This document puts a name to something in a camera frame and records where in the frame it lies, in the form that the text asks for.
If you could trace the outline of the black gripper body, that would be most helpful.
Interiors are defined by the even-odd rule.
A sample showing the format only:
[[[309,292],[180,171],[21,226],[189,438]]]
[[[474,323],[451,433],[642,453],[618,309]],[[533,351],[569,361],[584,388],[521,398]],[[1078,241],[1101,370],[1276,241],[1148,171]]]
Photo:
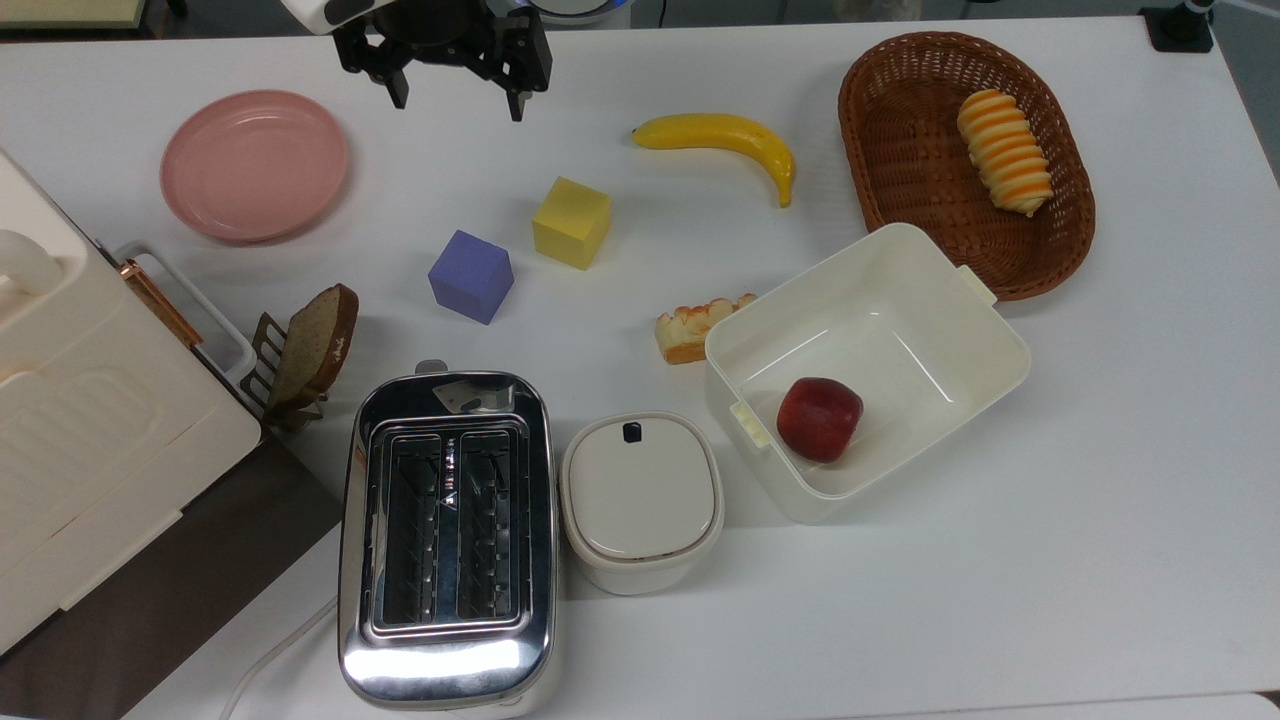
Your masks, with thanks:
[[[342,67],[375,83],[411,61],[463,67],[506,92],[550,83],[549,44],[530,6],[497,15],[485,1],[334,1],[333,26]]]

